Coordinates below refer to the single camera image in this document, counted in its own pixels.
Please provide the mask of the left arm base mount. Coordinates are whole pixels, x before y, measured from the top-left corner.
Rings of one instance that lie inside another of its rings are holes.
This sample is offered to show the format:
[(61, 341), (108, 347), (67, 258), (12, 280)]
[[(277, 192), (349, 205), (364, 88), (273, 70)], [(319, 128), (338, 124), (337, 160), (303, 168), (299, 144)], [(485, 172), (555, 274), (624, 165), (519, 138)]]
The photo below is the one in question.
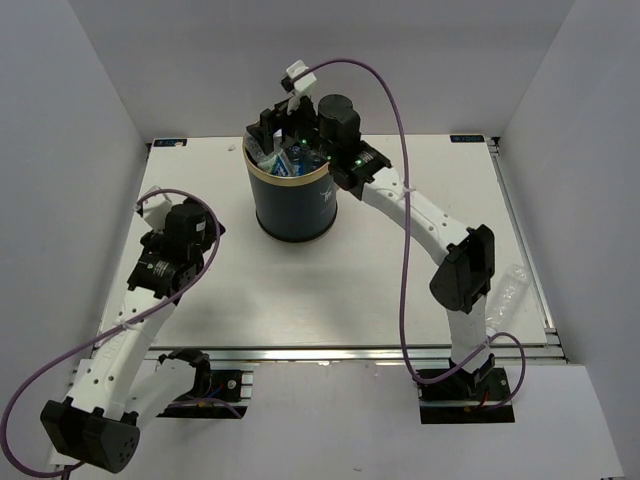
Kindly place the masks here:
[(173, 419), (234, 419), (244, 417), (248, 409), (253, 385), (253, 373), (230, 367), (204, 365), (209, 356), (204, 352), (188, 349), (187, 353), (174, 351), (162, 354), (157, 369), (166, 360), (191, 360), (197, 367), (193, 387), (178, 396), (158, 415)]

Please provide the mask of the dark blue round bin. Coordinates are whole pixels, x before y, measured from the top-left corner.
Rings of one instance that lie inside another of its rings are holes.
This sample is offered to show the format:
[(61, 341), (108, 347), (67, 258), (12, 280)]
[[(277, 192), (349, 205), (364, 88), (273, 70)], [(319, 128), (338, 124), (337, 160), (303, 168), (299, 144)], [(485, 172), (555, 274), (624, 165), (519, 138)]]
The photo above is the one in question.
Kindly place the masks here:
[(242, 146), (254, 199), (256, 219), (271, 237), (289, 243), (314, 240), (333, 225), (338, 212), (336, 185), (328, 163), (316, 150), (296, 143), (309, 156), (311, 172), (298, 177), (278, 177), (267, 172), (268, 157), (282, 148), (282, 134), (274, 137), (276, 150), (256, 165)]

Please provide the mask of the clear unlabelled crushed bottle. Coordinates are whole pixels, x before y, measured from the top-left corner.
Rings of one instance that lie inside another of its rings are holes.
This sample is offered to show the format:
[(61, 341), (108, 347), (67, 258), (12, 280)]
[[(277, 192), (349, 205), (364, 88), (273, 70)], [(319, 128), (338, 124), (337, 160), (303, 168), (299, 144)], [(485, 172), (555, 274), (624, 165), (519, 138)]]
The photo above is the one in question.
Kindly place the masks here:
[(252, 135), (248, 135), (244, 138), (244, 146), (248, 155), (256, 165), (260, 164), (267, 158), (262, 147)]

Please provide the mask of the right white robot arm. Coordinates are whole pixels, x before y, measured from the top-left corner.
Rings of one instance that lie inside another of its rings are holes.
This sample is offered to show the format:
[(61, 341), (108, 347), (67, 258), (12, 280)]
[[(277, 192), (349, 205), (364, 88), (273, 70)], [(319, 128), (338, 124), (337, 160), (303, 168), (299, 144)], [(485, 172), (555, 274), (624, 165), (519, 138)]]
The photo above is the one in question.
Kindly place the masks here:
[(409, 185), (389, 158), (363, 140), (352, 101), (331, 94), (283, 100), (260, 113), (246, 132), (266, 154), (274, 136), (284, 145), (305, 145), (326, 161), (334, 183), (401, 226), (407, 243), (417, 242), (437, 267), (429, 283), (445, 309), (451, 336), (449, 375), (453, 390), (472, 399), (488, 385), (494, 368), (485, 332), (486, 296), (495, 273), (495, 236), (486, 225), (469, 227), (446, 214)]

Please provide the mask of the blue label bottle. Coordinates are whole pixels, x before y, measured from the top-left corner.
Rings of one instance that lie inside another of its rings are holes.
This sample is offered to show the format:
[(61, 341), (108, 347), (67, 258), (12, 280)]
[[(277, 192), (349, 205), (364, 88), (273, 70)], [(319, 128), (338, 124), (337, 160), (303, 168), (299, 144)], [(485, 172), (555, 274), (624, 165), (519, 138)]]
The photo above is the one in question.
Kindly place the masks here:
[(267, 172), (278, 177), (298, 177), (311, 172), (308, 154), (300, 147), (280, 149), (268, 157)]

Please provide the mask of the left blue corner sticker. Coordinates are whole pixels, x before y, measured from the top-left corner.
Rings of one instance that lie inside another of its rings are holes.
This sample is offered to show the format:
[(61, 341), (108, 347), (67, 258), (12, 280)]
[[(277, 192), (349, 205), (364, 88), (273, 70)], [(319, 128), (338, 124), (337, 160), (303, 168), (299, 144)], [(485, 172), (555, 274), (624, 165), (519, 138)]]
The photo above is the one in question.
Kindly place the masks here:
[(155, 139), (153, 141), (153, 148), (175, 148), (175, 147), (184, 147), (187, 145), (186, 138), (166, 138), (166, 139)]

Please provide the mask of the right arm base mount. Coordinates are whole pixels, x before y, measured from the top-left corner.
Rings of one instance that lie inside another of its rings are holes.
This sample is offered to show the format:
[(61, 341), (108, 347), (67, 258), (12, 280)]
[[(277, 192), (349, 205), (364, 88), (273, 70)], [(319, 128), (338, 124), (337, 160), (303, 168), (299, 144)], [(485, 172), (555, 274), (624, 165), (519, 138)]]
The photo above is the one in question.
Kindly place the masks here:
[(422, 425), (514, 423), (511, 389), (503, 368), (494, 368), (475, 390), (456, 377), (418, 385)]

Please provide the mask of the blue corner sticker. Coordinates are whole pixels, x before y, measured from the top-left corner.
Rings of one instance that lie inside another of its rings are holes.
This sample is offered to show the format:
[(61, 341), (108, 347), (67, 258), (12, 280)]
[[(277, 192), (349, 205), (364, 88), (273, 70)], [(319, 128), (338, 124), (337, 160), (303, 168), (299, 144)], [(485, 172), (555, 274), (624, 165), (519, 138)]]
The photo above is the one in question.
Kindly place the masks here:
[(481, 134), (452, 134), (449, 136), (452, 143), (484, 143), (485, 138)]
[(155, 139), (153, 141), (153, 148), (175, 148), (175, 147), (184, 147), (187, 145), (186, 138), (166, 138), (166, 139)]

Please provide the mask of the right blue corner sticker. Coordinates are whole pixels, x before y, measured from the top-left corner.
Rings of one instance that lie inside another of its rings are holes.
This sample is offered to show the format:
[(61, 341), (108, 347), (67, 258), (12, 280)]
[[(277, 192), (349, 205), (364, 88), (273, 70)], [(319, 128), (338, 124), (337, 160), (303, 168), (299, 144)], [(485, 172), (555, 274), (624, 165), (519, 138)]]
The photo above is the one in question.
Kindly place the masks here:
[(484, 143), (485, 138), (481, 134), (452, 134), (449, 136), (452, 143)]

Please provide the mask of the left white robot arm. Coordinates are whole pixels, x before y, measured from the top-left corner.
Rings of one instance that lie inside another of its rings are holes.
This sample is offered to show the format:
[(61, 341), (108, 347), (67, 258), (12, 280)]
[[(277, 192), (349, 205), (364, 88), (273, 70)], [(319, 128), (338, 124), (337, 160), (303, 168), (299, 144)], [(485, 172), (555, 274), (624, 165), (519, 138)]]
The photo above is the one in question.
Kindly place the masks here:
[(161, 357), (159, 369), (135, 379), (164, 323), (185, 291), (208, 269), (224, 227), (202, 201), (163, 198), (140, 202), (150, 226), (110, 332), (61, 401), (48, 401), (40, 421), (55, 450), (110, 473), (121, 472), (142, 430), (170, 403), (199, 399), (211, 387), (208, 356), (181, 348)]

